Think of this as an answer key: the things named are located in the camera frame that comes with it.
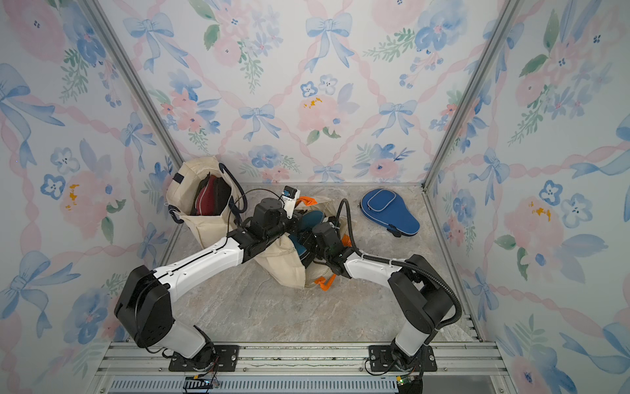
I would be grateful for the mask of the teal paddle case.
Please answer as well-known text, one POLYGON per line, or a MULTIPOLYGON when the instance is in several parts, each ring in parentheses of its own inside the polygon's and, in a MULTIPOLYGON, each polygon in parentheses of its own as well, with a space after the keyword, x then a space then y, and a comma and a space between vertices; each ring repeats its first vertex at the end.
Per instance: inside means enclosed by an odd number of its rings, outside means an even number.
POLYGON ((303 264, 312 256, 317 249, 317 242, 313 234, 313 228, 323 223, 325 214, 322 211, 314 210, 302 214, 297 228, 290 233, 289 239, 293 243, 295 250, 303 264))

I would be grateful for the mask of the canvas bag orange handles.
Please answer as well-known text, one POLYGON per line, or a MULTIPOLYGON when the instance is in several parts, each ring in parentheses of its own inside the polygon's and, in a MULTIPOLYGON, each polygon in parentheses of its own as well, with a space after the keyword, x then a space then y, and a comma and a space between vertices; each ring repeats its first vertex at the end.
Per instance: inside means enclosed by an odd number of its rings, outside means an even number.
MULTIPOLYGON (((298 198, 295 212, 309 213, 320 211, 324 218, 336 215, 337 205, 333 199, 324 196, 298 198)), ((288 236, 276 240, 269 248, 254 258, 280 285, 304 289, 320 287, 327 291, 336 279, 328 266, 313 262, 305 267, 305 258, 300 258, 298 247, 288 236)))

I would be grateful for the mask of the blue paddle case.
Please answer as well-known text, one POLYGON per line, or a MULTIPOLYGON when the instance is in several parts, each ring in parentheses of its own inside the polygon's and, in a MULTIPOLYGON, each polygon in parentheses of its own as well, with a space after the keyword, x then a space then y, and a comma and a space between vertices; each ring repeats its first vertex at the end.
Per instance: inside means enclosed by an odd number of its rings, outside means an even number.
POLYGON ((393 190, 370 190, 360 200, 359 207, 367 219, 384 227, 394 237, 415 236, 420 230, 419 221, 393 190))

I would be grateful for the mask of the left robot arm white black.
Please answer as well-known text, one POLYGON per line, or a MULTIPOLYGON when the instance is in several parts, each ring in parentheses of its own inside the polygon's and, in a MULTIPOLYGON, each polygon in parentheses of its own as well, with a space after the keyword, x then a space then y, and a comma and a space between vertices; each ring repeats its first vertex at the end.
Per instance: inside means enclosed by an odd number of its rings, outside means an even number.
POLYGON ((214 245, 179 262, 150 270, 134 269, 114 314, 140 348, 171 350, 185 366, 202 371, 217 359, 212 340, 200 328, 175 320, 172 306, 187 292, 228 269, 250 261, 285 235, 297 220, 297 198, 265 198, 242 226, 214 245))

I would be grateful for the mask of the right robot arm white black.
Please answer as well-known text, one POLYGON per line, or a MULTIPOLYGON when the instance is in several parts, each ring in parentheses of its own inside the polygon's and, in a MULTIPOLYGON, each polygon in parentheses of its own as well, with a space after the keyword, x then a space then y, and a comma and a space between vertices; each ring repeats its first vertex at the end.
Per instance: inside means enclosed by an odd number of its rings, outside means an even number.
POLYGON ((399 260, 365 253, 353 244, 344 245, 331 223, 302 231, 297 240, 316 263, 325 264, 334 274, 391 290, 405 317, 390 345, 398 369, 407 370, 418 363, 437 333, 463 315, 456 293, 419 254, 399 260))

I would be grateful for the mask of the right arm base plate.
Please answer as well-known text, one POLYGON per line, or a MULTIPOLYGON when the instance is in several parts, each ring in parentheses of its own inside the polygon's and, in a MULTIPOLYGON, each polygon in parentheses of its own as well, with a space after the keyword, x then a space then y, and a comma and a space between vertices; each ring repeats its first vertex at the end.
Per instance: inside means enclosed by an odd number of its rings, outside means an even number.
POLYGON ((370 374, 403 374, 436 372, 436 358, 431 346, 422 345, 413 356, 407 356, 394 343, 367 348, 366 369, 370 374))

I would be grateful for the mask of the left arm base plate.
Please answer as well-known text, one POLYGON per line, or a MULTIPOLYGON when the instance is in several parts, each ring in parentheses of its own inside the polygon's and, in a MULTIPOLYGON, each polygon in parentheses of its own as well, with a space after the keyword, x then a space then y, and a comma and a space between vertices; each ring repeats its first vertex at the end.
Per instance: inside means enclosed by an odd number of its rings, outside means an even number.
POLYGON ((238 345, 207 345, 201 349, 198 355, 192 359, 185 358, 179 353, 171 356, 168 370, 170 372, 195 372, 206 373, 208 371, 234 372, 239 359, 240 347, 238 345))

